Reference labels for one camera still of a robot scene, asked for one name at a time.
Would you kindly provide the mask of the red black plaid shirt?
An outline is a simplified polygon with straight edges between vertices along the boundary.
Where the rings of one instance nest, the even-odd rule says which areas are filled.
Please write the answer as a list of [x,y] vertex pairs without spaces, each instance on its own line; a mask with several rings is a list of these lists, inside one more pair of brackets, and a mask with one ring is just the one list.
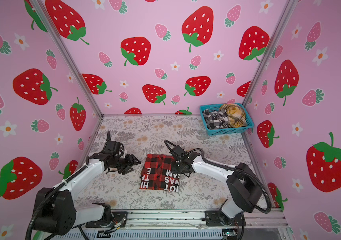
[[180,175],[172,172],[172,163],[175,163],[172,156],[148,154],[141,171],[140,189],[177,193]]

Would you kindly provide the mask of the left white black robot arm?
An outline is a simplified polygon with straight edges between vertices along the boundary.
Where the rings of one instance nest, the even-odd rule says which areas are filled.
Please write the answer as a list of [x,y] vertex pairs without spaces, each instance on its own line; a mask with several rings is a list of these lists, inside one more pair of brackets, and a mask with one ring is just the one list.
[[133,166],[139,164],[141,161],[131,154],[121,157],[95,153],[87,157],[87,162],[61,183],[38,191],[26,239],[32,238],[32,231],[49,233],[50,238],[63,236],[71,229],[89,222],[107,227],[114,218],[110,205],[93,203],[88,207],[75,208],[74,201],[98,175],[109,173],[113,169],[116,169],[118,174],[125,175],[133,171]]

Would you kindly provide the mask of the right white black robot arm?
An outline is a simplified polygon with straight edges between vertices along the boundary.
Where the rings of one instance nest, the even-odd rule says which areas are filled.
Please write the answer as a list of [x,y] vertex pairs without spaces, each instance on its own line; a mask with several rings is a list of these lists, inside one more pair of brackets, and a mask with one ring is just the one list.
[[248,165],[240,163],[237,166],[228,166],[203,157],[202,154],[172,154],[175,162],[171,164],[174,174],[189,175],[197,173],[207,175],[227,185],[230,197],[225,200],[211,221],[223,226],[230,226],[236,217],[244,212],[252,213],[253,210],[268,214],[271,210],[270,201],[267,200],[265,209],[257,205],[262,196],[267,197],[265,187],[256,177]]

